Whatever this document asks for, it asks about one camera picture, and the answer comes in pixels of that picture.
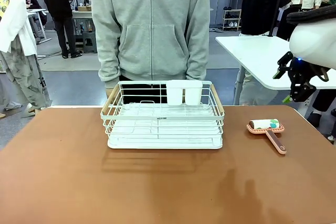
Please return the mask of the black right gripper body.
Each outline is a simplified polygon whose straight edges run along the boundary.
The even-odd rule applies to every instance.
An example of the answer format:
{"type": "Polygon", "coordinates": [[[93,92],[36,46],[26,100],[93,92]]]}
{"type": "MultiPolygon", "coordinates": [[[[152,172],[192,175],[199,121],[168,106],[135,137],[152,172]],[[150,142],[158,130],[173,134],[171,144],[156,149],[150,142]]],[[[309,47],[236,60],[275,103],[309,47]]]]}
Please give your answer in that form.
{"type": "Polygon", "coordinates": [[[329,76],[327,72],[329,70],[330,68],[315,65],[301,58],[293,57],[289,66],[288,76],[291,82],[295,84],[309,84],[310,80],[315,76],[323,82],[328,82],[329,76]]]}

